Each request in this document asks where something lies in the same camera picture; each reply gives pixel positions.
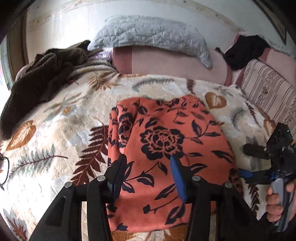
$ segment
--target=black garment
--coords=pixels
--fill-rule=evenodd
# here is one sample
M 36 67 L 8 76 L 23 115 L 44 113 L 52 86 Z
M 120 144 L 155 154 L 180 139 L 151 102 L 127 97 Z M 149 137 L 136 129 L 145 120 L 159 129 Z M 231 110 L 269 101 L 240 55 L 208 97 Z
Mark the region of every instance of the black garment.
M 0 117 L 0 139 L 11 137 L 14 126 L 38 104 L 50 101 L 68 82 L 75 65 L 87 61 L 86 40 L 74 48 L 49 49 L 17 75 Z
M 268 43 L 258 35 L 239 36 L 236 43 L 223 55 L 232 70 L 245 67 L 252 59 L 260 57 Z

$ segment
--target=silver screw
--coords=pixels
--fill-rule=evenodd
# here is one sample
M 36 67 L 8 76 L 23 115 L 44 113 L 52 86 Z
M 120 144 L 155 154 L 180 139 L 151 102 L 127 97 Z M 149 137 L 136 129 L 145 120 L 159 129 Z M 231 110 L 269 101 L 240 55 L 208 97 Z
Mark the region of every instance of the silver screw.
M 198 176 L 198 175 L 194 175 L 194 176 L 192 177 L 192 180 L 198 182 L 198 181 L 200 181 L 200 176 Z
M 226 183 L 225 183 L 225 186 L 226 186 L 227 188 L 232 188 L 232 187 L 233 187 L 232 183 L 230 183 L 230 182 L 226 182 Z
M 105 181 L 105 179 L 106 179 L 105 176 L 98 176 L 98 177 L 97 177 L 97 180 L 98 180 L 99 182 Z
M 72 186 L 72 182 L 66 182 L 64 187 L 65 188 L 70 188 Z

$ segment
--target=dark brown towel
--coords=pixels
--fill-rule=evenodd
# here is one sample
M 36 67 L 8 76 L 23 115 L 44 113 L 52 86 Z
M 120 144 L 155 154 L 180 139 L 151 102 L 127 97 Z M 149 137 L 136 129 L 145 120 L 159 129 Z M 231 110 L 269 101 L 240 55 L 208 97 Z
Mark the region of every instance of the dark brown towel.
M 11 137 L 13 127 L 33 108 L 48 102 L 66 84 L 75 65 L 87 61 L 86 40 L 74 48 L 49 49 L 17 75 L 0 117 L 0 139 Z

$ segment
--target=striped cushion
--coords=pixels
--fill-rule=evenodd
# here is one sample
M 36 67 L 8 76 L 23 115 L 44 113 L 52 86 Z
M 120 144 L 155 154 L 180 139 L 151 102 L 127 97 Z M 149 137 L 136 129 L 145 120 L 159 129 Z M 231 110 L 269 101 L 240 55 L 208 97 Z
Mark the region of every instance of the striped cushion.
M 270 66 L 256 59 L 244 71 L 242 90 L 250 101 L 275 123 L 289 126 L 296 134 L 296 90 Z

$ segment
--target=wall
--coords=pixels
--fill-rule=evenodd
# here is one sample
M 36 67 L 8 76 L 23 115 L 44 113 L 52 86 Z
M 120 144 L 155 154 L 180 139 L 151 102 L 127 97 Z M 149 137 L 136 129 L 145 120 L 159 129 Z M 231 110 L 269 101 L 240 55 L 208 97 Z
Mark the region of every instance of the wall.
M 194 25 L 211 48 L 225 50 L 242 30 L 261 33 L 283 45 L 276 30 L 252 0 L 37 0 L 28 11 L 29 61 L 51 47 L 65 48 L 92 39 L 112 15 L 149 15 Z M 283 46 L 296 55 L 287 37 Z

